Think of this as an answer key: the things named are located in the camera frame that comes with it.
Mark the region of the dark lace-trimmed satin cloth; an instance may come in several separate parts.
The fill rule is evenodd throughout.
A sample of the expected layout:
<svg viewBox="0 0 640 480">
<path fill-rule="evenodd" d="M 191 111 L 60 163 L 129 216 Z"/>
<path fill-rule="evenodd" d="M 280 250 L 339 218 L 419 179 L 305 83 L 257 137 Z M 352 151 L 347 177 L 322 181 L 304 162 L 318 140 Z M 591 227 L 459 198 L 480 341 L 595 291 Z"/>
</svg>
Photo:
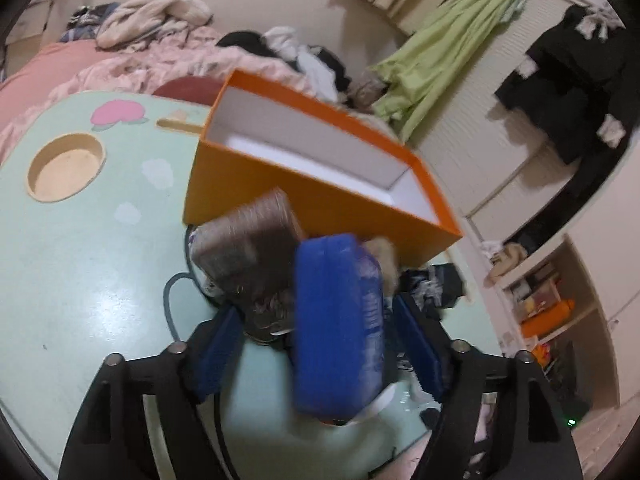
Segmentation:
<svg viewBox="0 0 640 480">
<path fill-rule="evenodd" d="M 428 318 L 442 319 L 466 295 L 465 282 L 453 263 L 430 264 L 424 269 L 407 269 L 400 274 L 398 290 L 408 292 Z"/>
</svg>

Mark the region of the black toy car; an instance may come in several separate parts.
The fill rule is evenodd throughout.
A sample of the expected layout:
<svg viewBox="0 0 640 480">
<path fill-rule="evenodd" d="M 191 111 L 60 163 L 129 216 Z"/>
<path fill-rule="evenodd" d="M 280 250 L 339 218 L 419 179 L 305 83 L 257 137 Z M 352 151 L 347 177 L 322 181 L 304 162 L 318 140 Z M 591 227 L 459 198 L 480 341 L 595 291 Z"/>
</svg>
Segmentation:
<svg viewBox="0 0 640 480">
<path fill-rule="evenodd" d="M 198 226 L 190 256 L 240 309 L 247 336 L 272 344 L 294 327 L 294 262 L 304 239 L 288 196 L 275 188 Z"/>
</svg>

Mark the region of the brown fur pompom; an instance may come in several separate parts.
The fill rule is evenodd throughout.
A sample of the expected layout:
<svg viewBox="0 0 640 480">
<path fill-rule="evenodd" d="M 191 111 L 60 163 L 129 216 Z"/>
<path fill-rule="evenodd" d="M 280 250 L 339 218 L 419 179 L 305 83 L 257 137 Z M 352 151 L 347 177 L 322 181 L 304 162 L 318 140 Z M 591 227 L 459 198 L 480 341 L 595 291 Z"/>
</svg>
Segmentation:
<svg viewBox="0 0 640 480">
<path fill-rule="evenodd" d="M 386 237 L 375 237 L 364 242 L 363 247 L 376 259 L 381 268 L 383 295 L 393 296 L 399 283 L 399 268 L 394 244 Z"/>
</svg>

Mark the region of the orange cardboard box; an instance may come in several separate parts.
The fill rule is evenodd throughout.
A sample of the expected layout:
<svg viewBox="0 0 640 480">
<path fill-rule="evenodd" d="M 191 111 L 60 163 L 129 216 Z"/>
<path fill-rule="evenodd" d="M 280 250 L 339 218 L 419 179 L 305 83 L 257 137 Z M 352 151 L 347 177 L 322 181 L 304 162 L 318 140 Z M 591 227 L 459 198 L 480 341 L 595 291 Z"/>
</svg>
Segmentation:
<svg viewBox="0 0 640 480">
<path fill-rule="evenodd" d="M 304 232 L 384 236 L 420 266 L 462 232 L 421 159 L 283 84 L 236 70 L 198 139 L 183 220 L 203 224 L 278 188 Z"/>
</svg>

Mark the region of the black hanging garment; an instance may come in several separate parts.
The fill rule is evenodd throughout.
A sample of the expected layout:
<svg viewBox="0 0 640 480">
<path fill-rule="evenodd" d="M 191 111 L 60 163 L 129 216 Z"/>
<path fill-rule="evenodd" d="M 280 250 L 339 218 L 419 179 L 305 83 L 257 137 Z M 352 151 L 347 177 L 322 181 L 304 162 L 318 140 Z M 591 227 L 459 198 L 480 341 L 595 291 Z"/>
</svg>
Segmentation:
<svg viewBox="0 0 640 480">
<path fill-rule="evenodd" d="M 613 151 L 639 125 L 639 39 L 619 22 L 570 6 L 495 96 L 543 131 L 564 164 Z"/>
</svg>

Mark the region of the pink floral blanket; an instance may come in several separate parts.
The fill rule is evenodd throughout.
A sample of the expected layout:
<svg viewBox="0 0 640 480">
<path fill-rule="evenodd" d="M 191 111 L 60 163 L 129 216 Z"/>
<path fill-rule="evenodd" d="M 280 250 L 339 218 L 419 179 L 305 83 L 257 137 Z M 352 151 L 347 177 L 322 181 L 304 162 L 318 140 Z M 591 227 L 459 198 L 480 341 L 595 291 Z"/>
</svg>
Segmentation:
<svg viewBox="0 0 640 480">
<path fill-rule="evenodd" d="M 313 96 L 309 79 L 280 58 L 261 58 L 239 47 L 218 47 L 210 26 L 152 41 L 144 50 L 103 52 L 93 40 L 49 44 L 1 84 L 1 158 L 7 159 L 36 118 L 84 91 L 151 94 L 182 76 L 223 82 L 234 70 L 255 74 Z"/>
</svg>

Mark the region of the green hanging cloth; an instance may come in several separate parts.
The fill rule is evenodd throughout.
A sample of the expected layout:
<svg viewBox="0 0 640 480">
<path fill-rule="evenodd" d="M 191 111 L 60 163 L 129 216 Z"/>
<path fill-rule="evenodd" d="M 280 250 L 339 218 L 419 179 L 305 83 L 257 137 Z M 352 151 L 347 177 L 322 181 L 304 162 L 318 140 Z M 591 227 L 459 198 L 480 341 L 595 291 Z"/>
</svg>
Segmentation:
<svg viewBox="0 0 640 480">
<path fill-rule="evenodd" d="M 522 10 L 524 0 L 447 0 L 371 72 L 386 84 L 374 114 L 407 143 L 416 128 L 495 29 Z"/>
</svg>

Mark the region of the pile of clothes on bed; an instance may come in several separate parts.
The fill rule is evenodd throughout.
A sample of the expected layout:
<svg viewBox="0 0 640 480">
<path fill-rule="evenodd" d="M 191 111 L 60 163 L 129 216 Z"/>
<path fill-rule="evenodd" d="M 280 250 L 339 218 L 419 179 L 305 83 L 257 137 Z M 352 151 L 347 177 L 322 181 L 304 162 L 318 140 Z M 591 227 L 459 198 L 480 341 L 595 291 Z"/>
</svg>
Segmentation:
<svg viewBox="0 0 640 480">
<path fill-rule="evenodd" d="M 200 0 L 129 0 L 105 15 L 94 40 L 101 51 L 144 50 L 152 41 L 210 26 L 211 18 L 212 12 Z M 289 27 L 275 27 L 264 34 L 251 30 L 229 32 L 221 35 L 216 45 L 239 47 L 261 58 L 280 58 L 309 79 L 312 97 L 323 102 L 366 112 L 378 92 L 378 81 L 372 75 L 365 74 L 363 81 L 352 81 L 344 64 L 331 51 L 300 44 L 295 30 Z M 182 76 L 153 93 L 168 92 L 177 84 L 216 86 L 222 82 L 206 76 Z"/>
</svg>

